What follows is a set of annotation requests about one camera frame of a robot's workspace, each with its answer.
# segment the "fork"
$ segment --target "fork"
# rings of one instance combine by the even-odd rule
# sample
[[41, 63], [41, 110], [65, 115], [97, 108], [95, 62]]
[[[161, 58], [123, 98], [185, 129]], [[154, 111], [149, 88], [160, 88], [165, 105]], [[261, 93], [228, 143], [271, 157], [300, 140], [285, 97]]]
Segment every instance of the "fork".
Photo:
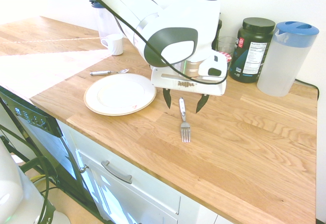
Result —
[[183, 98], [179, 99], [179, 105], [183, 120], [181, 123], [181, 139], [183, 143], [190, 143], [190, 124], [185, 121], [185, 105]]

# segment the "plate rim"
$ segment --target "plate rim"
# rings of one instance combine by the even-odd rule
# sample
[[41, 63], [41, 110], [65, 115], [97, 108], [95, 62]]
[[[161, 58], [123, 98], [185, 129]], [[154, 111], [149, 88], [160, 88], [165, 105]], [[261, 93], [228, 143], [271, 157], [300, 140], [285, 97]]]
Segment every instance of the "plate rim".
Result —
[[145, 107], [147, 107], [149, 104], [151, 104], [151, 103], [153, 102], [153, 100], [154, 100], [155, 97], [156, 97], [156, 93], [157, 93], [157, 89], [156, 89], [156, 87], [155, 87], [154, 85], [152, 85], [152, 86], [154, 87], [154, 93], [153, 93], [153, 97], [152, 97], [152, 99], [151, 99], [150, 101], [148, 101], [144, 106], [139, 107], [139, 108], [137, 108], [136, 110], [133, 110], [133, 111], [130, 111], [130, 112], [126, 112], [126, 113], [120, 113], [120, 114], [110, 114], [110, 113], [104, 113], [104, 112], [101, 112], [101, 111], [98, 111], [98, 110], [93, 109], [93, 108], [92, 108], [92, 107], [91, 107], [91, 106], [86, 102], [86, 95], [87, 95], [88, 90], [89, 90], [89, 89], [90, 89], [94, 84], [96, 84], [97, 82], [99, 82], [99, 81], [101, 81], [101, 80], [103, 80], [103, 79], [106, 79], [106, 78], [108, 78], [108, 77], [116, 76], [116, 75], [128, 75], [128, 76], [133, 75], [133, 76], [140, 76], [141, 78], [145, 78], [145, 79], [147, 79], [148, 81], [150, 81], [150, 79], [148, 79], [147, 77], [145, 77], [145, 76], [143, 76], [143, 75], [139, 75], [139, 74], [134, 74], [134, 73], [114, 74], [114, 75], [110, 75], [110, 76], [104, 77], [104, 78], [102, 78], [102, 79], [99, 79], [99, 80], [97, 80], [96, 82], [94, 82], [93, 84], [91, 84], [91, 85], [90, 85], [90, 86], [85, 90], [85, 93], [84, 93], [84, 104], [86, 105], [86, 107], [87, 107], [88, 109], [90, 109], [91, 111], [93, 111], [93, 112], [95, 112], [95, 113], [97, 113], [97, 114], [104, 115], [104, 116], [124, 116], [124, 115], [129, 115], [129, 114], [133, 114], [133, 113], [135, 113], [135, 112], [138, 112], [138, 111], [144, 109]]

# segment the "white plate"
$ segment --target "white plate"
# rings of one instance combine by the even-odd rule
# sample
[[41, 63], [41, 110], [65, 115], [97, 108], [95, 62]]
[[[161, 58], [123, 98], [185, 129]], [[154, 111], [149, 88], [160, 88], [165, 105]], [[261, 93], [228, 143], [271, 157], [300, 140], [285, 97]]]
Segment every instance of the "white plate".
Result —
[[151, 81], [137, 74], [106, 76], [85, 92], [86, 106], [101, 115], [122, 116], [145, 108], [155, 98]]

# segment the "black dishwasher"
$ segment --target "black dishwasher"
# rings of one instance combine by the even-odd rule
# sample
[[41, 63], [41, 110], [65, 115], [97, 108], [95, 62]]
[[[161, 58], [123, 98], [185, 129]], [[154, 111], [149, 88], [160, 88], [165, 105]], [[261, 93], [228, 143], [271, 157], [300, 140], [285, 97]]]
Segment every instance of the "black dishwasher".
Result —
[[113, 223], [100, 216], [80, 174], [81, 169], [71, 153], [71, 146], [68, 145], [56, 119], [1, 86], [0, 98], [8, 115], [18, 119], [13, 119], [16, 126], [24, 128], [34, 142], [34, 147], [37, 147], [38, 151], [52, 163], [58, 173], [60, 188], [103, 223]]

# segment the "plastic pitcher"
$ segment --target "plastic pitcher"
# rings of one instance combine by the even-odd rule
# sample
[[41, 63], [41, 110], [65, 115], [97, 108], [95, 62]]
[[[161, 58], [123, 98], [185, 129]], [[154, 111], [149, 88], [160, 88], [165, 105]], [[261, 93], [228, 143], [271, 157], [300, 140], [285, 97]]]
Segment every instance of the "plastic pitcher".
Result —
[[258, 79], [258, 89], [276, 97], [288, 94], [318, 33], [316, 27], [306, 23], [278, 23]]
[[96, 25], [101, 41], [110, 34], [120, 34], [120, 27], [113, 14], [96, 0], [90, 0], [90, 2], [94, 8]]

